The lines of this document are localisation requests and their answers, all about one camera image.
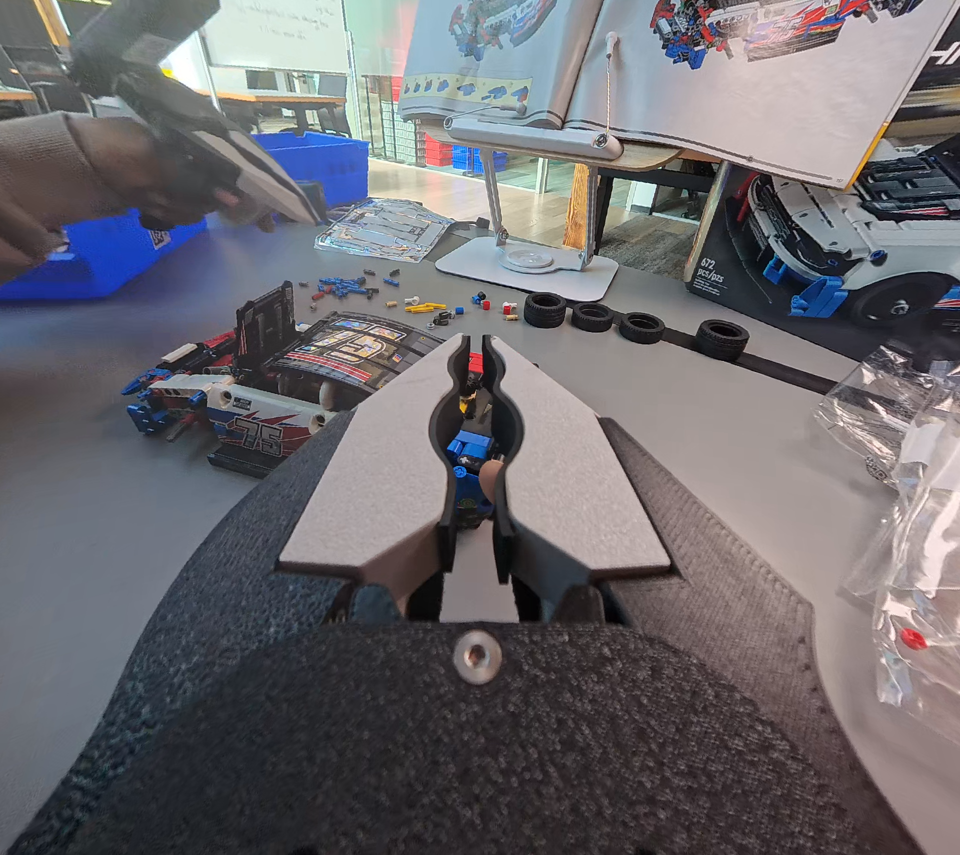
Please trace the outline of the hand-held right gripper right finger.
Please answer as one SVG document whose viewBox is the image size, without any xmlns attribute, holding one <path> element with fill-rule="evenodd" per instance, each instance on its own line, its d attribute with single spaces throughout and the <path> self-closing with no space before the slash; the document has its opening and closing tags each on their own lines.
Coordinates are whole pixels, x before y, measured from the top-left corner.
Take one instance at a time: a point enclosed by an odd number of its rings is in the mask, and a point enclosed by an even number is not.
<svg viewBox="0 0 960 855">
<path fill-rule="evenodd" d="M 572 588 L 658 577 L 671 556 L 585 402 L 499 336 L 482 341 L 490 396 L 492 548 L 521 621 L 540 621 Z"/>
</svg>

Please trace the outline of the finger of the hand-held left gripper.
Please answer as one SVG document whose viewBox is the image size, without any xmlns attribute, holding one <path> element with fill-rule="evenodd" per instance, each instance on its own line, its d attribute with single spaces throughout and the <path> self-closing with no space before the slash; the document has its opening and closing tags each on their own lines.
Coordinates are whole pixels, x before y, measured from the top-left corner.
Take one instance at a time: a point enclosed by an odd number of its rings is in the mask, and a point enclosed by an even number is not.
<svg viewBox="0 0 960 855">
<path fill-rule="evenodd" d="M 188 132 L 187 140 L 190 153 L 199 172 L 213 192 L 224 192 L 238 198 L 232 207 L 221 209 L 222 216 L 234 225 L 253 225 L 265 223 L 272 215 L 256 218 L 254 205 L 237 187 L 241 174 L 240 166 L 235 162 L 234 151 L 227 137 L 207 131 Z"/>
<path fill-rule="evenodd" d="M 237 187 L 257 219 L 276 215 L 301 225 L 325 222 L 325 201 L 315 189 L 293 178 L 250 134 L 232 128 L 225 137 L 241 170 Z"/>
</svg>

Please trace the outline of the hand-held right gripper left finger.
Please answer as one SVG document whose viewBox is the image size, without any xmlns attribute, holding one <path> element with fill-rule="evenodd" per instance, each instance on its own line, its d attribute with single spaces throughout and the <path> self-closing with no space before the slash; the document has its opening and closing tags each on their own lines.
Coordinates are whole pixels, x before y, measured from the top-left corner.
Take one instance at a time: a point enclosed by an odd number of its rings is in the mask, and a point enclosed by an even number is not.
<svg viewBox="0 0 960 855">
<path fill-rule="evenodd" d="M 395 601 L 450 573 L 471 339 L 457 333 L 356 407 L 281 549 L 288 574 L 380 585 Z"/>
</svg>

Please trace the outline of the toy race car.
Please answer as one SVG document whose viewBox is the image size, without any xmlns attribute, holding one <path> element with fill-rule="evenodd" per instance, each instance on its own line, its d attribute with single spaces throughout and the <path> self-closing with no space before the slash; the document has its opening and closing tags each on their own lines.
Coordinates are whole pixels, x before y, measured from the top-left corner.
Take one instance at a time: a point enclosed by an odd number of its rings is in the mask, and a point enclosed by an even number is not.
<svg viewBox="0 0 960 855">
<path fill-rule="evenodd" d="M 210 431 L 210 465 L 263 480 L 338 412 L 440 346 L 438 329 L 343 310 L 298 323 L 287 281 L 237 309 L 231 330 L 187 342 L 136 376 L 122 389 L 126 412 L 141 435 L 169 442 Z"/>
</svg>

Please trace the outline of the person's left forearm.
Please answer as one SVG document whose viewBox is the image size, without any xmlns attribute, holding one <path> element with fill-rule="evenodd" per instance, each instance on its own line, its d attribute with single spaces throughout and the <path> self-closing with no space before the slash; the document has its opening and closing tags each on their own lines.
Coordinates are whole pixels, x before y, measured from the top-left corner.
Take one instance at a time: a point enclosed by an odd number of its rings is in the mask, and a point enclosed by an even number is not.
<svg viewBox="0 0 960 855">
<path fill-rule="evenodd" d="M 37 268 L 62 230 L 111 213 L 114 197 L 73 127 L 90 118 L 54 112 L 1 123 L 1 283 Z"/>
</svg>

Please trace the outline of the person's left hand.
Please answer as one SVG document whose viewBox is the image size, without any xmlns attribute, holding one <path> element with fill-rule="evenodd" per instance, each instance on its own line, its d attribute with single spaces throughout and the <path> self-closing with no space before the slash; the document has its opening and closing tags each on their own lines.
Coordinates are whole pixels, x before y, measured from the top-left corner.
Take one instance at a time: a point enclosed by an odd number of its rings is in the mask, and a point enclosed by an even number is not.
<svg viewBox="0 0 960 855">
<path fill-rule="evenodd" d="M 217 212 L 272 231 L 263 206 L 236 189 L 190 174 L 186 163 L 128 117 L 69 117 L 75 142 L 102 184 L 150 229 L 193 225 Z"/>
</svg>

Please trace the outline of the wooden background table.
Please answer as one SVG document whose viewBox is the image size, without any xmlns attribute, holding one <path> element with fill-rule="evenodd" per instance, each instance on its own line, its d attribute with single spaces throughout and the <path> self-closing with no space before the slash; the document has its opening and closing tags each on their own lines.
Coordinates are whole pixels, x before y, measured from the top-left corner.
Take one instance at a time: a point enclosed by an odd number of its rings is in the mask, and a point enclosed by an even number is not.
<svg viewBox="0 0 960 855">
<path fill-rule="evenodd" d="M 295 125 L 284 129 L 301 137 L 308 131 L 318 130 L 325 134 L 352 138 L 353 134 L 346 114 L 347 100 L 344 96 L 300 93 L 217 93 L 215 96 L 221 111 L 228 117 L 239 105 L 256 106 L 249 110 L 258 113 L 264 106 L 273 106 L 292 112 Z"/>
</svg>

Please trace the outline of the blue plastic bin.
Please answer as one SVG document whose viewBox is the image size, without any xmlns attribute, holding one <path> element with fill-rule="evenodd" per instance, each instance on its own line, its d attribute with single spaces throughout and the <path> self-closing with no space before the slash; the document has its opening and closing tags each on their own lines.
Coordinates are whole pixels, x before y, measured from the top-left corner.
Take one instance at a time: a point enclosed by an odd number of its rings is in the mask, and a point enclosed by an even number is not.
<svg viewBox="0 0 960 855">
<path fill-rule="evenodd" d="M 136 210 L 66 226 L 66 241 L 60 249 L 40 266 L 2 285 L 1 301 L 108 297 L 207 228 L 207 222 L 201 220 L 150 230 L 141 225 Z"/>
<path fill-rule="evenodd" d="M 367 141 L 315 131 L 254 134 L 253 140 L 294 181 L 318 182 L 330 208 L 365 201 L 369 195 Z"/>
</svg>

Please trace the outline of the silver sticker sheet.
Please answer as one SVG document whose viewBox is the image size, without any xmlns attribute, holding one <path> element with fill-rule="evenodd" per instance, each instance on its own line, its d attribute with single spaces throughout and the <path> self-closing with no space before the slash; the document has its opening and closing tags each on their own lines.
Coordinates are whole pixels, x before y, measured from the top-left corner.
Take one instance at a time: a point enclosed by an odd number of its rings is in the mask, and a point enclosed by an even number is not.
<svg viewBox="0 0 960 855">
<path fill-rule="evenodd" d="M 418 264 L 451 225 L 453 219 L 434 213 L 421 202 L 370 197 L 345 207 L 324 226 L 314 249 Z"/>
</svg>

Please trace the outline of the pile of blue connector pins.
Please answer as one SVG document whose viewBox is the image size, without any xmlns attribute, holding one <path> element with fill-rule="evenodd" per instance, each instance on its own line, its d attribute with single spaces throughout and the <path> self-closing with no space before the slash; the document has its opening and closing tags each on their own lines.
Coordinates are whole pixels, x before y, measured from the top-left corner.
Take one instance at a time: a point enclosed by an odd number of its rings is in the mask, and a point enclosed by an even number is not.
<svg viewBox="0 0 960 855">
<path fill-rule="evenodd" d="M 345 299 L 355 295 L 365 297 L 367 301 L 373 301 L 380 294 L 377 282 L 383 282 L 388 288 L 398 288 L 401 274 L 400 268 L 394 268 L 389 269 L 383 276 L 379 276 L 373 269 L 363 269 L 362 273 L 355 277 L 321 276 L 310 299 L 312 302 L 317 302 L 327 297 Z"/>
</svg>

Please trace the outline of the red and blue parts rack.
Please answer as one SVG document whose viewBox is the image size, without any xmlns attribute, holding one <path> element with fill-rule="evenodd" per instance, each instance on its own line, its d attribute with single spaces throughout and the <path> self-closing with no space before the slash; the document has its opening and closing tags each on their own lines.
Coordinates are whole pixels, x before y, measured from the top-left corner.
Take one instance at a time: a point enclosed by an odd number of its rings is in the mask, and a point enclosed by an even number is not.
<svg viewBox="0 0 960 855">
<path fill-rule="evenodd" d="M 482 160 L 473 148 L 438 141 L 418 120 L 405 120 L 400 111 L 398 76 L 365 75 L 365 128 L 372 155 L 419 168 L 450 170 L 480 177 Z"/>
</svg>

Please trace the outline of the white book stand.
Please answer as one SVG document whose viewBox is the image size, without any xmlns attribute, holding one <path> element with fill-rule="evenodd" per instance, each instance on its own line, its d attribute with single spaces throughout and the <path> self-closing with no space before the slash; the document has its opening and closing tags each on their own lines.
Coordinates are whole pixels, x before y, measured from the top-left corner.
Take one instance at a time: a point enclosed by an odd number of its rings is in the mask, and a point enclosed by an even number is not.
<svg viewBox="0 0 960 855">
<path fill-rule="evenodd" d="M 719 192 L 729 175 L 728 162 L 696 151 L 628 139 L 600 127 L 549 128 L 525 118 L 525 106 L 515 96 L 512 104 L 488 99 L 473 107 L 435 110 L 447 140 L 476 150 L 484 164 L 484 180 L 492 242 L 486 248 L 469 243 L 462 256 L 444 256 L 438 270 L 458 277 L 502 284 L 526 293 L 555 291 L 561 296 L 599 300 L 617 273 L 614 260 L 597 254 L 609 210 L 609 190 L 616 178 L 638 184 L 682 187 L 707 196 L 704 213 L 713 213 Z M 549 246 L 512 237 L 503 223 L 495 152 L 528 152 L 545 161 L 567 161 L 581 166 L 582 243 Z"/>
</svg>

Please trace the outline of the wooden panel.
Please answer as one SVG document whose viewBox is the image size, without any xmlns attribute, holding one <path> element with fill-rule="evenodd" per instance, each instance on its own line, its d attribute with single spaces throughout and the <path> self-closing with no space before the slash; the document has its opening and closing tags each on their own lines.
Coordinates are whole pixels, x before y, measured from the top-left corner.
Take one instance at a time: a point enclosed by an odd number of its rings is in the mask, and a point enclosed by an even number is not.
<svg viewBox="0 0 960 855">
<path fill-rule="evenodd" d="M 583 249 L 594 237 L 590 219 L 596 215 L 599 181 L 596 170 L 575 163 L 561 241 L 567 249 Z"/>
</svg>

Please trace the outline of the clear plastic bag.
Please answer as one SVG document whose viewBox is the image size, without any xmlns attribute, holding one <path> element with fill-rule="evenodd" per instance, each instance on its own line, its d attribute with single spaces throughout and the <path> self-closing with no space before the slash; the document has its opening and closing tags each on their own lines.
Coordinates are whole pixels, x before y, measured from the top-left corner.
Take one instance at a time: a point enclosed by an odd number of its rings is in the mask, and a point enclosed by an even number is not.
<svg viewBox="0 0 960 855">
<path fill-rule="evenodd" d="M 858 456 L 875 480 L 910 489 L 930 466 L 948 423 L 958 417 L 958 353 L 884 344 L 837 382 L 813 417 Z"/>
<path fill-rule="evenodd" d="M 871 604 L 877 699 L 959 741 L 959 429 L 947 423 L 917 483 L 895 500 L 844 584 Z M 911 650 L 901 629 L 920 632 Z"/>
</svg>

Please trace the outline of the toy set box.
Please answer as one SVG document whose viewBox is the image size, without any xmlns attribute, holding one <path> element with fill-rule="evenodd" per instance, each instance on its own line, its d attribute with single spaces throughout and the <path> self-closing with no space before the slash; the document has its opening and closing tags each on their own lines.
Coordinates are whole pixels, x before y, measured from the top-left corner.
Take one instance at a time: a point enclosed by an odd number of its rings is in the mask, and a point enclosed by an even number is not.
<svg viewBox="0 0 960 855">
<path fill-rule="evenodd" d="M 687 290 L 862 360 L 958 361 L 959 16 L 845 190 L 735 168 Z"/>
</svg>

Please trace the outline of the instruction booklet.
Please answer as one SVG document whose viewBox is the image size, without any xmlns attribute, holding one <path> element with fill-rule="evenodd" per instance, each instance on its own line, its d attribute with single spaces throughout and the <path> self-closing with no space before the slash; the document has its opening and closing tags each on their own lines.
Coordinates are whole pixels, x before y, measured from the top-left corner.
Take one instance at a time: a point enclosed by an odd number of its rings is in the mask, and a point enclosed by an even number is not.
<svg viewBox="0 0 960 855">
<path fill-rule="evenodd" d="M 405 120 L 608 161 L 628 143 L 852 183 L 958 0 L 418 0 Z"/>
</svg>

